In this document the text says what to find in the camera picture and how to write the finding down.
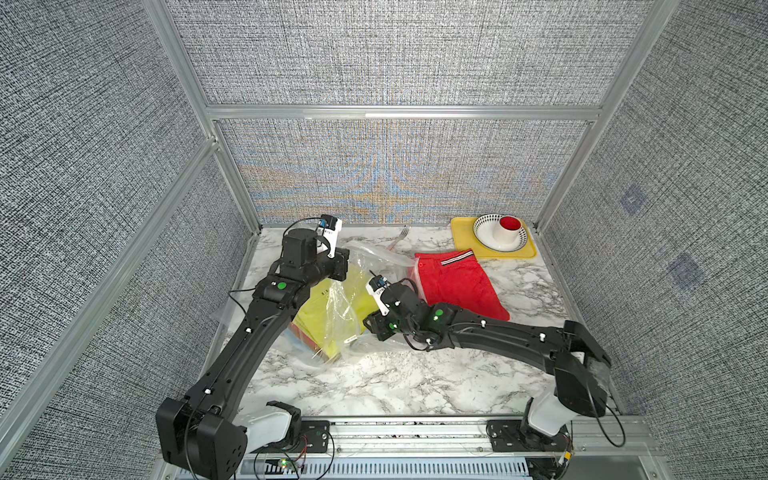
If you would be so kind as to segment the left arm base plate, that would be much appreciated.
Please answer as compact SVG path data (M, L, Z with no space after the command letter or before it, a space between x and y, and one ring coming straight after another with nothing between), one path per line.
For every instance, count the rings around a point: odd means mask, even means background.
M260 449L261 453L302 452L328 453L330 448L330 427L327 420L302 420L298 430L288 433L287 439L268 444Z

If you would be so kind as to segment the clear plastic vacuum bag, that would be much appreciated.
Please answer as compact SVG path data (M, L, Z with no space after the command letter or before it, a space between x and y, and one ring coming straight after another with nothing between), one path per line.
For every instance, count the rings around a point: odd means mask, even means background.
M366 286L376 274L392 283L411 277L415 258L362 237L352 238L344 247L350 250L346 280L324 280L313 287L309 300L274 345L278 352L311 367L357 362L373 353L405 348L402 340L392 346L379 342L364 326L363 320L379 310Z

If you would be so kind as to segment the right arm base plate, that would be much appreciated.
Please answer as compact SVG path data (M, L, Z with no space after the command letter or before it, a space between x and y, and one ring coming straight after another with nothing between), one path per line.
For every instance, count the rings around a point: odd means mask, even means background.
M554 437L524 426L522 420L488 420L486 435L495 453L562 452L571 446L565 427Z

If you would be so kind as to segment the red striped-waist shorts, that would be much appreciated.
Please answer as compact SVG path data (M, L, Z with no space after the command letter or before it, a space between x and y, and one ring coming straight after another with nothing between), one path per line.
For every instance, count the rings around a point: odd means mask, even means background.
M414 280L430 304L448 303L481 316L509 321L485 270L469 250L417 253Z

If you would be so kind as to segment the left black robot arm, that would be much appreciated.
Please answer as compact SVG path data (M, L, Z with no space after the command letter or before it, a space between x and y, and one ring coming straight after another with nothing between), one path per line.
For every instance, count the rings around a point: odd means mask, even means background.
M256 425L234 419L247 386L278 336L287 329L311 289L325 279L343 281L349 252L337 245L338 220L282 237L281 253L253 289L241 324L212 365L180 399L165 399L156 412L163 460L193 477L235 477L244 456L282 442L300 422L288 408L270 405Z

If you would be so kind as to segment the yellow-green shorts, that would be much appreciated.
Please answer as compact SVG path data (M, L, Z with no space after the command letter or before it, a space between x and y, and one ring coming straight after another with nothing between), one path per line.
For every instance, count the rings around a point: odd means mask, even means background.
M290 331L311 351L314 361L335 361L366 331L363 320L377 310L366 291L371 278L368 271L352 265L345 281L326 279L311 288Z

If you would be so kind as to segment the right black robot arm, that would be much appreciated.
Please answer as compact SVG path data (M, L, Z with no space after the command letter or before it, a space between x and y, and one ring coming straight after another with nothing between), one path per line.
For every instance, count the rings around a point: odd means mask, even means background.
M366 290L377 310L364 325L380 341L401 334L418 351L485 351L551 376L545 393L526 407L526 432L554 437L577 416L600 419L610 411L611 359L579 322L537 327L482 316L453 304L428 304L410 284L390 283L382 276L370 280Z

